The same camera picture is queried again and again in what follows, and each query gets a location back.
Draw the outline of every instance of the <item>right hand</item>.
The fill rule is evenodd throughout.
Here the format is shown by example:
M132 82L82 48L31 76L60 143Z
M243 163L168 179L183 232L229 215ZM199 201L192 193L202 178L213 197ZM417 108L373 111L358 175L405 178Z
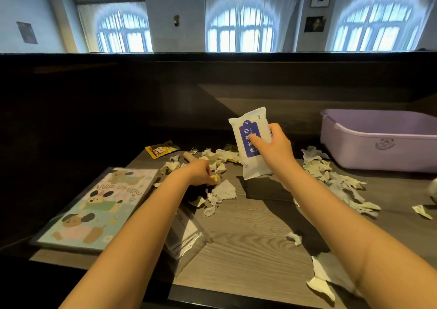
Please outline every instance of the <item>right hand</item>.
M293 156L292 143L287 139L279 124L269 124L272 132L271 143L265 142L255 134L249 135L250 142L261 153L267 166L275 173L284 169L290 163L296 163Z

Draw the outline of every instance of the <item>arched window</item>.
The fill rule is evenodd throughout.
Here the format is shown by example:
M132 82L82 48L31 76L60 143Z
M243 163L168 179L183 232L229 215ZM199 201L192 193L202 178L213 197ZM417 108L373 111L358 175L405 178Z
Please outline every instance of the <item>arched window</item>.
M332 51L414 50L427 8L420 0L355 0L341 12Z
M97 20L97 41L101 52L152 52L149 22L145 15L120 11Z
M207 52L282 51L296 0L207 0Z

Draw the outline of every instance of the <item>sheer curtain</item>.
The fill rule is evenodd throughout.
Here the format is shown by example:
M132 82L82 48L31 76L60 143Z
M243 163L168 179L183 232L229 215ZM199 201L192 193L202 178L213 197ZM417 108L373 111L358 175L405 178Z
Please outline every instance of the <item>sheer curtain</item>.
M416 48L432 0L336 0L325 51Z
M78 6L90 52L152 52L145 2Z
M296 0L206 0L207 52L282 51Z

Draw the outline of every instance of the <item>gray wood grain surface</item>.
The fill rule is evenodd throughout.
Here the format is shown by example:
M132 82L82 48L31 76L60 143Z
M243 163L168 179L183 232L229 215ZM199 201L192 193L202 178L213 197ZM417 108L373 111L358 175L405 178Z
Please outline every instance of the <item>gray wood grain surface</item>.
M127 167L161 168L169 157L152 160L144 151ZM183 269L173 284L293 304L332 308L328 300L315 294L306 282L313 277L311 255L329 248L307 220L298 212L292 196L275 177L244 181L242 167L227 164L223 179L235 187L236 200L224 201L216 214L202 217L200 224L213 238ZM426 194L432 175L349 171L333 165L334 171L367 181L362 196L381 206L375 224L396 237L437 268L437 210L429 210L434 220L426 220L411 208L433 204ZM303 235L295 246L285 235L293 230ZM89 268L93 255L42 249L33 260ZM154 276L160 278L160 272ZM366 302L334 287L334 308L368 308Z

